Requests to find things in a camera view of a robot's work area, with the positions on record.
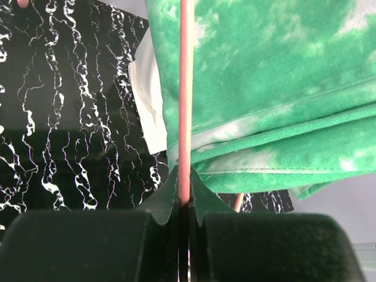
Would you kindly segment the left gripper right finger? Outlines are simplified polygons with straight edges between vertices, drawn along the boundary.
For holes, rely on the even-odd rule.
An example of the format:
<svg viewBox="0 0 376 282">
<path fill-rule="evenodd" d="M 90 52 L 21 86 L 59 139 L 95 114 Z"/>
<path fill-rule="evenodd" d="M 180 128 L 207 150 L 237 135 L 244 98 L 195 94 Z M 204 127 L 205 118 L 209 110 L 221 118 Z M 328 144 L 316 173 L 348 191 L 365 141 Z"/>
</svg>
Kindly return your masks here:
<svg viewBox="0 0 376 282">
<path fill-rule="evenodd" d="M 191 172 L 192 281 L 364 281 L 344 230 L 322 214 L 236 213 Z"/>
</svg>

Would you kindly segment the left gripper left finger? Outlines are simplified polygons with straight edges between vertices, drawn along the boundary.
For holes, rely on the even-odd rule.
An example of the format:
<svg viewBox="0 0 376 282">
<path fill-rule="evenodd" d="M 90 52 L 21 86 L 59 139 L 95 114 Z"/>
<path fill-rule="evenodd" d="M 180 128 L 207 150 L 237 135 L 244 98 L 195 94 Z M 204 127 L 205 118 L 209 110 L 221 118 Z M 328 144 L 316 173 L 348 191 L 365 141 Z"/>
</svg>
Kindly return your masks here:
<svg viewBox="0 0 376 282">
<path fill-rule="evenodd" d="M 1 243 L 2 281 L 176 281 L 177 170 L 132 210 L 29 211 Z"/>
</svg>

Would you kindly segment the green white tie-dye trousers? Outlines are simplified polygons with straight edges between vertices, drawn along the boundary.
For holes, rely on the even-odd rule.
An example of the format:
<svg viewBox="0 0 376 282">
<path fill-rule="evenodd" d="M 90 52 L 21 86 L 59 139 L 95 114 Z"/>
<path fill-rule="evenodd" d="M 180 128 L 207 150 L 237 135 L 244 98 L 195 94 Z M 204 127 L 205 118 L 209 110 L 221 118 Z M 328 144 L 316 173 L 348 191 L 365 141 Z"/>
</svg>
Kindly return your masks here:
<svg viewBox="0 0 376 282">
<path fill-rule="evenodd" d="M 197 1 L 192 166 L 305 199 L 375 172 L 374 1 Z"/>
</svg>

